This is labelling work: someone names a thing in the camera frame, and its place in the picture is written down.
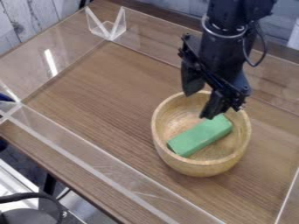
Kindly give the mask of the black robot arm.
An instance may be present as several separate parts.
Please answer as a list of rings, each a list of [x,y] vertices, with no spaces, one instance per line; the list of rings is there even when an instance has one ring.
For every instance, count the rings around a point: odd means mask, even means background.
[[[190,96],[211,87],[202,118],[242,110],[251,95],[243,66],[262,63],[250,53],[255,40],[266,38],[259,20],[272,14],[275,4],[276,0],[210,0],[202,35],[182,35],[182,90]]]

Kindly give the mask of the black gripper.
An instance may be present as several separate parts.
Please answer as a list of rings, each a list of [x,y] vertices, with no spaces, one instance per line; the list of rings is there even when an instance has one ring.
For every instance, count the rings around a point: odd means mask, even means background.
[[[211,87],[200,118],[212,120],[230,109],[239,111],[251,95],[243,71],[246,59],[242,41],[214,37],[207,32],[202,37],[184,33],[178,55],[182,58],[184,95],[194,95],[206,84]]]

